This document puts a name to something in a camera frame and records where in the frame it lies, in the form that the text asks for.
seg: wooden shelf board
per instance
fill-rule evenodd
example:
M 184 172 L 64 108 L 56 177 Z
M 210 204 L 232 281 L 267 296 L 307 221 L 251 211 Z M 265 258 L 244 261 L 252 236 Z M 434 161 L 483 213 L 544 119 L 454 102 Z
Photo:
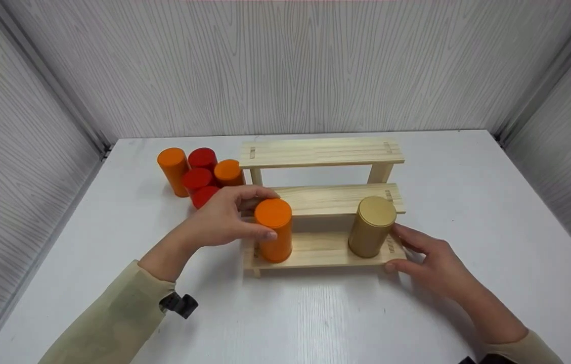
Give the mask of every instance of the wooden shelf board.
M 387 138 L 295 139 L 245 142 L 240 167 L 288 168 L 404 163 L 400 147 Z
M 391 201 L 399 214 L 406 212 L 396 184 L 276 187 L 273 189 L 292 207 L 293 216 L 354 214 L 368 196 Z
M 253 241 L 243 242 L 244 269 L 283 269 L 302 267 L 339 267 L 381 265 L 391 259 L 406 259 L 400 242 L 387 240 L 374 258 L 359 258 L 348 248 L 348 232 L 293 233 L 292 254 L 281 263 L 267 262 Z

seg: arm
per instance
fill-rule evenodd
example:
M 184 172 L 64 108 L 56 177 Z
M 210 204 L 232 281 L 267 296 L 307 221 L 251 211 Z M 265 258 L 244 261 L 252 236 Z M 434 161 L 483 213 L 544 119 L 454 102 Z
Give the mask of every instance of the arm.
M 470 316 L 489 354 L 502 355 L 517 364 L 562 363 L 537 334 L 467 270 L 447 242 L 398 224 L 391 234 L 408 249 L 425 254 L 425 258 L 422 263 L 394 259 L 385 269 L 405 272 L 434 293 L 456 301 Z
M 240 220 L 238 212 L 278 194 L 257 186 L 225 187 L 202 209 L 170 231 L 134 261 L 56 339 L 40 364 L 125 364 L 131 362 L 162 322 L 159 302 L 171 294 L 191 256 L 203 246 L 239 238 L 275 238 L 262 225 Z

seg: wooden block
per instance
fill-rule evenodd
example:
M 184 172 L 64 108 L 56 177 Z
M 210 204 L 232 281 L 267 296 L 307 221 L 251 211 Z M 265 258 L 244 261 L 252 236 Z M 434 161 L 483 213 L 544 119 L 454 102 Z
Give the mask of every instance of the wooden block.
M 260 168 L 252 168 L 249 170 L 251 176 L 251 184 L 262 186 L 262 175 L 260 174 Z
M 396 184 L 276 187 L 273 189 L 292 207 L 292 216 L 346 215 L 368 196 L 391 201 L 399 214 L 406 212 Z
M 386 138 L 295 139 L 245 142 L 240 167 L 287 168 L 404 163 L 397 143 Z
M 371 173 L 368 175 L 367 184 L 386 184 L 389 182 L 391 169 L 393 164 L 376 163 L 371 167 Z
M 293 233 L 292 254 L 281 263 L 267 262 L 254 242 L 243 242 L 244 269 L 282 269 L 301 267 L 339 267 L 381 265 L 391 259 L 406 259 L 400 242 L 387 240 L 374 258 L 359 258 L 348 248 L 348 232 Z

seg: wooden shelf leg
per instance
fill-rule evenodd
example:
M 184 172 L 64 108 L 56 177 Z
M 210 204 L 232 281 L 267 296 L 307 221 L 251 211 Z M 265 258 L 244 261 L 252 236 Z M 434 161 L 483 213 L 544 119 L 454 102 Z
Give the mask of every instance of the wooden shelf leg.
M 389 182 L 393 164 L 376 163 L 371 166 L 367 184 L 386 184 Z
M 260 175 L 260 168 L 250 168 L 251 184 L 262 186 L 262 175 Z

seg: gold cylinder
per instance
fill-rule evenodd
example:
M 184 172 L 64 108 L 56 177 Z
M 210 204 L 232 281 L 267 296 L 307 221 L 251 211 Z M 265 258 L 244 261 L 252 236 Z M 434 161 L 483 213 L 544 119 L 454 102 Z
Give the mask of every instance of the gold cylinder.
M 382 249 L 397 212 L 386 198 L 369 196 L 360 201 L 353 228 L 348 236 L 348 247 L 357 256 L 373 258 Z

